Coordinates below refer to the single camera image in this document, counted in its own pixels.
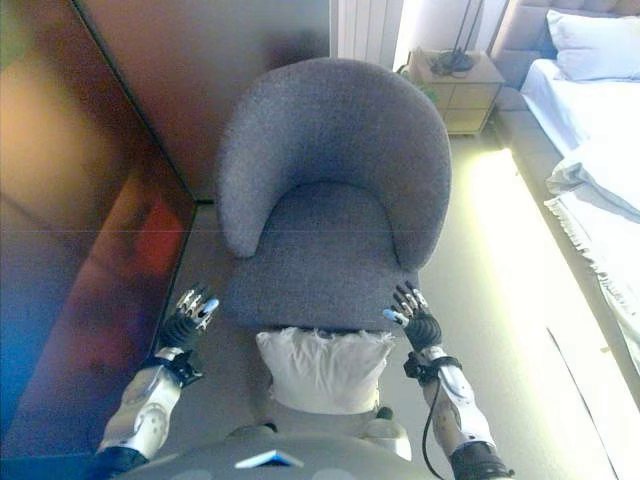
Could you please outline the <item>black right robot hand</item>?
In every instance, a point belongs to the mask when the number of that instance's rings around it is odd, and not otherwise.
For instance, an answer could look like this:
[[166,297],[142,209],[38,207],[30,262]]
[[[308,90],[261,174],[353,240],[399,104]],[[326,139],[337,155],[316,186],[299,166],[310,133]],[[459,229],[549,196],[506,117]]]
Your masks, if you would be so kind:
[[400,326],[415,352],[442,343],[442,331],[423,293],[411,282],[397,285],[394,304],[383,311],[384,317]]

